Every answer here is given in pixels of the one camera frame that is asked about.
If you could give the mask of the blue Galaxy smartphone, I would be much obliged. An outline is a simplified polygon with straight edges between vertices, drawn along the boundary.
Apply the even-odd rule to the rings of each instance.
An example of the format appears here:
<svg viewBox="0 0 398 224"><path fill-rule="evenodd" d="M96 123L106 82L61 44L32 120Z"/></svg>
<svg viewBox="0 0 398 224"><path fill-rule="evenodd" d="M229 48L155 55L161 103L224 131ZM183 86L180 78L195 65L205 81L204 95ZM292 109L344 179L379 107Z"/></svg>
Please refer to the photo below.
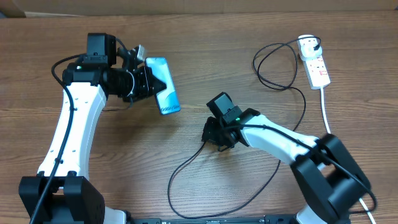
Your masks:
<svg viewBox="0 0 398 224"><path fill-rule="evenodd" d="M164 57L147 57L145 65L151 69L154 78L153 94L161 115L179 112L181 107L167 60Z"/></svg>

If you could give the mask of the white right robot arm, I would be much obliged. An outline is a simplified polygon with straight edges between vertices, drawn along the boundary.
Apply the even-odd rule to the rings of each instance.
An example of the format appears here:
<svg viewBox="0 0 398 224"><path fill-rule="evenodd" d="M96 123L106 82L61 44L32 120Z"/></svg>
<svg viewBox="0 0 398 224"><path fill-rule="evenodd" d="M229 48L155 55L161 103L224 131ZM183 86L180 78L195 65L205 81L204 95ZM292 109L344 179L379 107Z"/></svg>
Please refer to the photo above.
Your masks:
<svg viewBox="0 0 398 224"><path fill-rule="evenodd" d="M203 128L204 142L221 151L240 142L290 166L307 203L290 223L349 223L351 208L371 193L368 178L335 135L317 138L296 133L252 108L242 111L225 92L206 105L212 115Z"/></svg>

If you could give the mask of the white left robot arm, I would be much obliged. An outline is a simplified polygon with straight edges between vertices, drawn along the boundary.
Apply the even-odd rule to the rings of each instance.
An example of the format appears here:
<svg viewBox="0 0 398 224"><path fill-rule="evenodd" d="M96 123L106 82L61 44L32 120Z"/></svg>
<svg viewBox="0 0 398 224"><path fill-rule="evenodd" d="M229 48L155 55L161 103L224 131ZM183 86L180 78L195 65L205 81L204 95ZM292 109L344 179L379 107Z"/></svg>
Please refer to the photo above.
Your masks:
<svg viewBox="0 0 398 224"><path fill-rule="evenodd" d="M55 134L35 176L19 196L32 223L131 223L131 214L106 206L90 183L90 152L100 114L111 95L129 105L154 97L162 115L180 110L167 60L127 49L115 36L90 33L86 52L65 59L57 77L63 106Z"/></svg>

